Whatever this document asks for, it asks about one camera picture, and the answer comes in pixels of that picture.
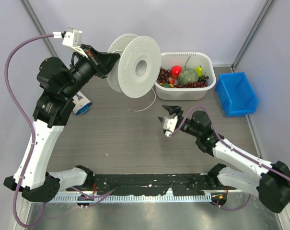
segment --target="plastic basket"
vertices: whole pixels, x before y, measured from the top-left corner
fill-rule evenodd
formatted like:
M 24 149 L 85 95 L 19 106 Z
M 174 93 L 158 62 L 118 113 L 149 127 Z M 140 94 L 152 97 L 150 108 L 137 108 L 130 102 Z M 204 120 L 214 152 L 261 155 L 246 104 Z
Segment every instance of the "plastic basket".
M 167 52 L 161 53 L 162 68 L 171 69 L 172 66 L 184 66 L 186 60 L 190 57 L 187 63 L 188 68 L 196 68 L 201 65 L 203 73 L 206 73 L 208 86 L 204 88 L 165 88 L 155 83 L 156 94 L 162 100 L 182 101 L 182 100 L 199 100 L 202 99 L 208 90 L 212 89 L 216 83 L 216 77 L 211 59 L 200 52 Z
M 215 90 L 226 116 L 252 114 L 258 99 L 244 72 L 220 74 Z

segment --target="small white box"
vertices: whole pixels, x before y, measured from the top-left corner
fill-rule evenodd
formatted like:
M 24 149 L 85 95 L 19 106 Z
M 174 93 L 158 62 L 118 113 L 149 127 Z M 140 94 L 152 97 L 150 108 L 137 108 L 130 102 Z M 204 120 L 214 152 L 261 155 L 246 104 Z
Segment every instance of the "small white box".
M 88 100 L 88 98 L 85 97 L 80 91 L 73 97 L 73 103 L 76 105 L 73 108 L 73 112 L 76 115 L 86 113 L 92 105 L 92 102 Z
M 191 57 L 186 65 L 187 68 L 197 68 L 201 65 L 203 74 L 206 73 L 208 79 L 208 86 L 205 88 L 165 88 L 155 83 L 156 94 L 162 100 L 168 101 L 183 101 L 183 100 L 199 100 L 202 99 L 208 90 L 212 89 L 216 84 L 216 77 L 211 59 L 199 52 L 167 52 L 161 53 L 162 68 L 171 69 L 173 66 L 183 67 L 188 59 Z

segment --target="blue plastic bin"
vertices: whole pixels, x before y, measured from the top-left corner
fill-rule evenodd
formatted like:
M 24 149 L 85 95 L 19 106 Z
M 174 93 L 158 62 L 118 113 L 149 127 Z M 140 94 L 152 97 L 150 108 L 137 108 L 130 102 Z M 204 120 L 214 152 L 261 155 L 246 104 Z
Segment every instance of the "blue plastic bin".
M 223 73 L 219 76 L 215 90 L 226 116 L 254 113 L 258 99 L 245 73 Z

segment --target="gray wall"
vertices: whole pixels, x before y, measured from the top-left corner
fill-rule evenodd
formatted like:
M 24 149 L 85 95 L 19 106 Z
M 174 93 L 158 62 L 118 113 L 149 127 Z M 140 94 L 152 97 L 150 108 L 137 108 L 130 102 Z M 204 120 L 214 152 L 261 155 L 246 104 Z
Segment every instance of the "gray wall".
M 26 122 L 7 93 L 4 64 L 15 46 L 37 35 L 19 1 L 0 1 L 0 230 L 12 230 L 15 224 L 13 191 L 5 188 L 3 181 L 16 172 L 30 137 Z M 12 59 L 11 86 L 28 115 L 32 115 L 42 92 L 36 81 L 39 65 L 49 56 L 43 43 L 36 41 L 22 48 Z
M 266 0 L 30 0 L 46 30 L 83 30 L 83 41 L 108 50 L 120 35 L 153 37 L 162 52 L 198 51 L 232 64 Z M 66 63 L 71 52 L 55 46 Z
M 290 168 L 290 0 L 276 1 L 237 70 L 259 98 L 251 120 L 263 156 Z

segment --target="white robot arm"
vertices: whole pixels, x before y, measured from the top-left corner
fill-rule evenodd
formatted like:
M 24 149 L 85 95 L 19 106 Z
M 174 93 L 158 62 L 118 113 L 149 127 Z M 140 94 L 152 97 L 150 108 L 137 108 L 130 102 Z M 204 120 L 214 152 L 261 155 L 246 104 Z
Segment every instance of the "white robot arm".
M 6 187 L 16 190 L 21 172 L 26 166 L 19 191 L 32 202 L 49 202 L 59 190 L 72 186 L 92 186 L 93 172 L 83 166 L 78 165 L 63 172 L 46 172 L 46 168 L 54 145 L 75 107 L 75 95 L 93 76 L 106 78 L 120 58 L 119 54 L 98 52 L 89 45 L 81 44 L 82 31 L 69 28 L 67 32 L 54 32 L 53 35 L 55 38 L 63 38 L 63 45 L 75 51 L 70 69 L 58 57 L 47 58 L 41 63 L 37 80 L 44 92 L 33 114 L 35 147 L 26 165 L 30 147 L 34 144 L 30 138 L 17 172 L 4 180 Z
M 163 105 L 163 107 L 171 115 L 159 117 L 167 137 L 170 138 L 178 130 L 195 136 L 196 145 L 201 151 L 241 170 L 239 172 L 226 165 L 217 164 L 208 175 L 216 178 L 218 183 L 258 197 L 268 209 L 276 213 L 280 213 L 290 202 L 290 182 L 269 170 L 269 168 L 277 170 L 290 178 L 286 164 L 280 161 L 275 164 L 265 161 L 236 147 L 222 135 L 217 137 L 211 127 L 209 116 L 204 111 L 196 111 L 191 119 L 187 119 L 183 117 L 180 106 Z

